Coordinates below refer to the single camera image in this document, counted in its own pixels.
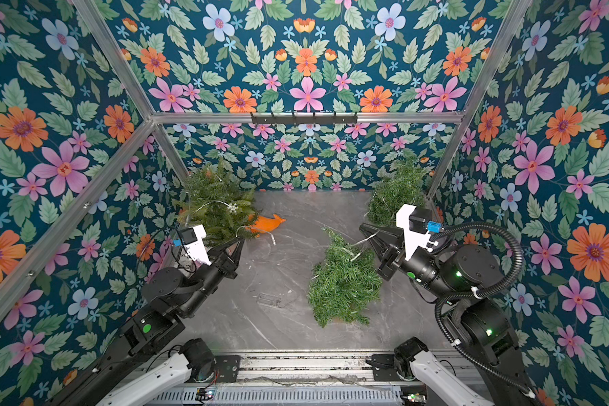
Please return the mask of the thin wire string light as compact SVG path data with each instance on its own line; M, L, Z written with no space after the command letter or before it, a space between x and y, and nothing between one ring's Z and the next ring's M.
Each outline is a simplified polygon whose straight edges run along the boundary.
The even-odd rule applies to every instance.
M375 258L365 240L347 240L331 228L323 231L330 242L312 269L308 292L311 306L363 308L377 302L382 280L376 274Z

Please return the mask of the dark green tree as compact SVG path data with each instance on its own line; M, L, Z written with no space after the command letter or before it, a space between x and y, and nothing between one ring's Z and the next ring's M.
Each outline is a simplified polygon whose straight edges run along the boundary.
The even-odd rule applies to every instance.
M333 322L368 326L369 305L380 300L382 278L375 255L351 245L336 231L325 228L330 244L325 258L313 268L308 302L321 328Z
M366 218L380 227L394 227L397 212L403 205L425 207L424 180L429 170L412 155L398 161L391 176L385 177L373 189Z

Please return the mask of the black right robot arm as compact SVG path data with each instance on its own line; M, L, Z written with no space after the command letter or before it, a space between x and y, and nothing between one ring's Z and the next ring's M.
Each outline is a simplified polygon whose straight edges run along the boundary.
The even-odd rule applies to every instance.
M476 229L508 243L512 265L502 272L494 255L480 245L451 246L457 233ZM509 289L524 270L519 241L505 228L486 222L441 224L411 214L394 228L364 223L360 231L375 252L378 274L386 281L406 275L433 295L434 318L441 333L475 366L493 405L537 405L519 337L493 297Z

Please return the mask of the clear battery box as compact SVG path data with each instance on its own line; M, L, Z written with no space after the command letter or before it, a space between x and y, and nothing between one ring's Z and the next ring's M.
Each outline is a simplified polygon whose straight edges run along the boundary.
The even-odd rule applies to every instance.
M283 307L282 299L279 296L272 294L260 293L257 296L257 303L261 306L269 306L277 309L281 309Z

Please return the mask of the light green fern christmas tree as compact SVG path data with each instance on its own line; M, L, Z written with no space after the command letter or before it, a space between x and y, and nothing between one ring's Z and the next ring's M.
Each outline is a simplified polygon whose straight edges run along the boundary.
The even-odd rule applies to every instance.
M259 215L255 191L244 189L236 175L219 164L208 163L189 174L172 203L179 223L204 227L207 247L257 235L251 228Z

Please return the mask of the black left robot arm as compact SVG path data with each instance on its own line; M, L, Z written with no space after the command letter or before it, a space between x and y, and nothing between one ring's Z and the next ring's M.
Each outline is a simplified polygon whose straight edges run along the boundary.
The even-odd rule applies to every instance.
M105 400L124 378L161 354L185 330L183 321L195 316L224 279L237 277L243 246L244 240L235 238L210 249L211 264L188 277L177 267L160 269L143 286L147 305L122 325L103 355L46 403L96 405Z

